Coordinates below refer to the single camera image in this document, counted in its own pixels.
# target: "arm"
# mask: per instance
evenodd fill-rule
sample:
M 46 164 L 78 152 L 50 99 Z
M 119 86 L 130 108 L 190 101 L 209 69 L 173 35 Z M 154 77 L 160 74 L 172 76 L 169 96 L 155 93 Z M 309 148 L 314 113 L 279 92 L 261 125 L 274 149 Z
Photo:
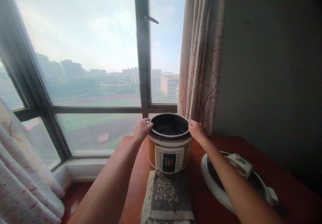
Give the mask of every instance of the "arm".
M 189 131 L 207 153 L 241 223 L 283 223 L 275 210 L 235 170 L 209 140 L 202 124 L 190 120 Z
M 142 119 L 128 147 L 116 148 L 68 223 L 119 223 L 133 165 L 153 123 Z

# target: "cloth towel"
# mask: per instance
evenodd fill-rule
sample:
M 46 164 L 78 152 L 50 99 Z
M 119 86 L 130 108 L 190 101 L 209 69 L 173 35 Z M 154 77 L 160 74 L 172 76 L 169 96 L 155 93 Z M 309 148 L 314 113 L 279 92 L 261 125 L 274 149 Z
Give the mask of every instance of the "cloth towel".
M 184 175 L 150 171 L 141 224 L 195 224 Z

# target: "hand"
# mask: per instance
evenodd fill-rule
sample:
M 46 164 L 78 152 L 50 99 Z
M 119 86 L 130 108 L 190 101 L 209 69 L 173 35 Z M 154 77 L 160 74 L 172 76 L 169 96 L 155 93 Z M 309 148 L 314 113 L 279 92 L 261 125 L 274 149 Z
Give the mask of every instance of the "hand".
M 201 138 L 207 137 L 206 130 L 201 123 L 191 119 L 189 119 L 189 122 L 189 132 L 195 140 L 199 141 Z
M 143 139 L 149 134 L 153 127 L 153 123 L 147 123 L 147 121 L 149 120 L 149 118 L 144 118 L 140 122 L 138 122 L 134 130 L 134 138 L 143 141 Z

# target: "electric pressure cooker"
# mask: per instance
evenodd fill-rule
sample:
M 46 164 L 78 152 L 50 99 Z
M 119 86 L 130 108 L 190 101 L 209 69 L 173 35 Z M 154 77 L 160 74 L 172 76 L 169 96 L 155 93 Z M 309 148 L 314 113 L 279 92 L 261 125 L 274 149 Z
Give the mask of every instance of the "electric pressure cooker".
M 189 121 L 178 114 L 162 113 L 151 118 L 150 123 L 153 123 L 147 136 L 150 164 L 166 174 L 184 169 L 189 162 L 192 144 Z

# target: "curtain pattern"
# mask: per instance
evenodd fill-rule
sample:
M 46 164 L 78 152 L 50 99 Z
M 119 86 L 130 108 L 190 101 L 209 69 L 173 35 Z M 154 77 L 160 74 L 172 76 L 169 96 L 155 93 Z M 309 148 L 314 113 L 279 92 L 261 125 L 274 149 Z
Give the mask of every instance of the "curtain pattern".
M 0 98 L 0 222 L 60 223 L 64 194 L 30 133 Z
M 212 134 L 219 84 L 225 0 L 186 0 L 178 113 Z

